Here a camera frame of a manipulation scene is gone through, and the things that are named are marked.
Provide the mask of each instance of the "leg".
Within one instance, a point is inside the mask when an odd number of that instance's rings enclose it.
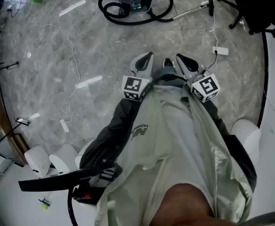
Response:
[[[236,4],[233,4],[232,2],[229,2],[228,0],[217,0],[217,1],[218,1],[218,2],[222,1],[222,2],[224,2],[224,3],[228,4],[228,5],[230,5],[231,7],[233,7],[233,8],[235,8],[235,9],[239,10],[239,8],[238,8],[238,6],[237,6]]]
[[[163,68],[162,75],[164,75],[164,74],[177,75],[176,70],[173,66],[166,66],[165,68]],[[176,79],[176,80],[173,80],[173,81],[161,81],[160,85],[175,86],[175,87],[183,88],[184,82],[180,79]]]
[[[233,24],[230,24],[228,27],[230,29],[233,29],[237,26],[237,24],[239,23],[239,21],[241,20],[241,18],[243,17],[242,13],[238,14],[238,17],[236,18],[235,22]]]

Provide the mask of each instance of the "person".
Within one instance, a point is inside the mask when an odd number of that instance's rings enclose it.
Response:
[[[168,58],[162,73],[177,75]],[[231,226],[248,217],[255,169],[214,104],[182,80],[161,81],[138,106],[123,99],[80,168],[95,148],[121,145],[122,173],[98,202],[96,226]]]

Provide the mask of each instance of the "white t-shirt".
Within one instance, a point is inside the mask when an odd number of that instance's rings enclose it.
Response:
[[[155,89],[168,95],[168,99],[164,96],[159,99],[170,129],[174,151],[173,155],[164,162],[162,171],[156,179],[157,183],[153,187],[143,225],[150,225],[166,192],[177,184],[190,184],[202,191],[214,212],[214,182],[210,180],[205,170],[191,113],[183,104],[182,107],[176,106],[178,101],[185,97],[186,92],[172,86],[156,86]]]

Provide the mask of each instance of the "white wall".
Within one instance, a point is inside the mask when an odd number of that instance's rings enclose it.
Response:
[[[48,193],[21,192],[18,181],[36,178],[31,168],[12,165],[0,183],[0,219],[5,226],[71,226],[67,211],[67,191],[52,192],[51,206],[44,210],[38,199]],[[92,226],[96,208],[73,201],[73,210],[79,226]]]
[[[255,165],[258,181],[250,218],[275,211],[275,39],[269,33],[267,33],[267,45],[269,55],[267,98],[269,101],[266,103],[261,125],[259,162]]]

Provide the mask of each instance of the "vacuum wand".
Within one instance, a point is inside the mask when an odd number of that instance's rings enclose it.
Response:
[[[206,3],[205,3],[204,5],[201,5],[201,6],[199,6],[199,7],[196,7],[196,8],[194,8],[194,9],[191,9],[191,10],[189,10],[189,11],[187,11],[187,12],[184,12],[184,13],[182,13],[182,14],[179,14],[179,15],[175,16],[175,17],[173,18],[173,20],[177,20],[177,19],[179,19],[179,18],[181,18],[181,17],[183,17],[183,16],[186,16],[186,15],[188,15],[188,14],[191,14],[191,13],[193,13],[193,12],[196,12],[196,11],[199,11],[199,10],[202,10],[202,9],[205,9],[205,8],[209,8],[209,9],[210,9],[210,11],[209,11],[210,16],[213,16],[213,15],[214,15],[214,4],[213,4],[213,0],[208,0],[208,1],[206,1]]]

